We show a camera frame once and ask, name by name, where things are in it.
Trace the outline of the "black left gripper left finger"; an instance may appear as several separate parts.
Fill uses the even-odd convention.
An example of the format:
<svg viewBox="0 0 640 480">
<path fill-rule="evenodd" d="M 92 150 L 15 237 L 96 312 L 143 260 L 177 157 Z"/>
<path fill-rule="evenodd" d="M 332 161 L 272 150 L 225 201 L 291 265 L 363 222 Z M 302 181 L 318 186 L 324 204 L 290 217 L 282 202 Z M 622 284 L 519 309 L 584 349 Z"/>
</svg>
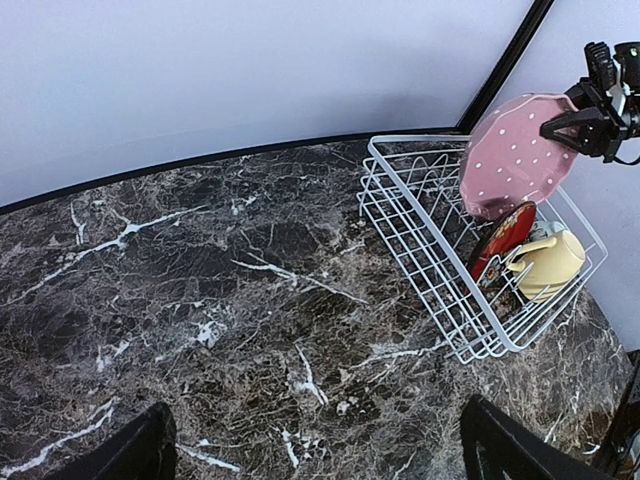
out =
<svg viewBox="0 0 640 480">
<path fill-rule="evenodd" d="M 99 447 L 46 479 L 174 479 L 176 432 L 169 406 L 156 402 Z"/>
</svg>

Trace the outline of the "pink dotted bowl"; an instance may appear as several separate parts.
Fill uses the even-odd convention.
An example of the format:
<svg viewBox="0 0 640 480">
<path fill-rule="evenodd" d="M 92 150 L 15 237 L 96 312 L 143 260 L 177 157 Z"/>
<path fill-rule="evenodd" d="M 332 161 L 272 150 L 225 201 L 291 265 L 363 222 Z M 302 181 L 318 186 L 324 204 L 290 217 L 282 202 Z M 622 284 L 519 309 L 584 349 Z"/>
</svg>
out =
<svg viewBox="0 0 640 480">
<path fill-rule="evenodd" d="M 459 191 L 473 217 L 495 220 L 524 201 L 546 200 L 578 153 L 540 135 L 543 123 L 577 108 L 565 94 L 525 94 L 473 129 L 460 161 Z"/>
</svg>

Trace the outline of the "small red flower plate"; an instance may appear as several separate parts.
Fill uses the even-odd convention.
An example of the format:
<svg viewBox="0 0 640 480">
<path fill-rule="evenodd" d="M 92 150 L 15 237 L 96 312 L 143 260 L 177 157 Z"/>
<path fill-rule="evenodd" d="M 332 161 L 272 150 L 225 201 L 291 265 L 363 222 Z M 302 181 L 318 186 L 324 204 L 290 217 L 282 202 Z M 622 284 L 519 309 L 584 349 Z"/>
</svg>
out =
<svg viewBox="0 0 640 480">
<path fill-rule="evenodd" d="M 537 206 L 524 201 L 504 211 L 474 247 L 467 270 L 480 291 L 487 291 L 506 269 L 509 254 L 527 240 Z"/>
</svg>

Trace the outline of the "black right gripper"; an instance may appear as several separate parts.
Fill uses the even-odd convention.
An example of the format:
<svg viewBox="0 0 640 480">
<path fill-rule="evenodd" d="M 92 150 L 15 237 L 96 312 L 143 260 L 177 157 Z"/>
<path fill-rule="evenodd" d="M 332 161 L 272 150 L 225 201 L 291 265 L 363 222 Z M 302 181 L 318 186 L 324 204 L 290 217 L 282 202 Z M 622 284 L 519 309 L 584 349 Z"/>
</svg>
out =
<svg viewBox="0 0 640 480">
<path fill-rule="evenodd" d="M 629 132 L 624 111 L 627 88 L 618 83 L 602 90 L 591 80 L 581 79 L 565 95 L 579 111 L 567 111 L 544 122 L 540 135 L 604 163 L 623 163 L 618 151 Z"/>
</svg>

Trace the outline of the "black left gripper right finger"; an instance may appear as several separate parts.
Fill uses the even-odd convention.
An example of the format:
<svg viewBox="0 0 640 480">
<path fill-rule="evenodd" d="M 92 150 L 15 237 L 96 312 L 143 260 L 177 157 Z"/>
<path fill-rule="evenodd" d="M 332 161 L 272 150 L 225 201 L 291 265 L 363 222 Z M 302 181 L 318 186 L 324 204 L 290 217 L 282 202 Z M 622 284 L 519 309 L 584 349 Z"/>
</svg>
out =
<svg viewBox="0 0 640 480">
<path fill-rule="evenodd" d="M 546 444 L 484 397 L 471 396 L 460 417 L 469 479 L 608 479 Z"/>
</svg>

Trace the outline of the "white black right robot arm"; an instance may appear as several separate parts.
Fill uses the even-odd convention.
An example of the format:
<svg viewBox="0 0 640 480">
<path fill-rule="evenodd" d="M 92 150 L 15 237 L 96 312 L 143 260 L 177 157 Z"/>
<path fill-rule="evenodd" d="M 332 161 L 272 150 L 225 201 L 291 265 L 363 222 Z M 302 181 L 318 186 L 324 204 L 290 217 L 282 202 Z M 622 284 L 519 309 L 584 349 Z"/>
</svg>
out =
<svg viewBox="0 0 640 480">
<path fill-rule="evenodd" d="M 584 54 L 588 75 L 565 92 L 574 108 L 544 122 L 540 134 L 605 163 L 636 166 L 618 150 L 639 136 L 639 44 L 591 42 Z"/>
</svg>

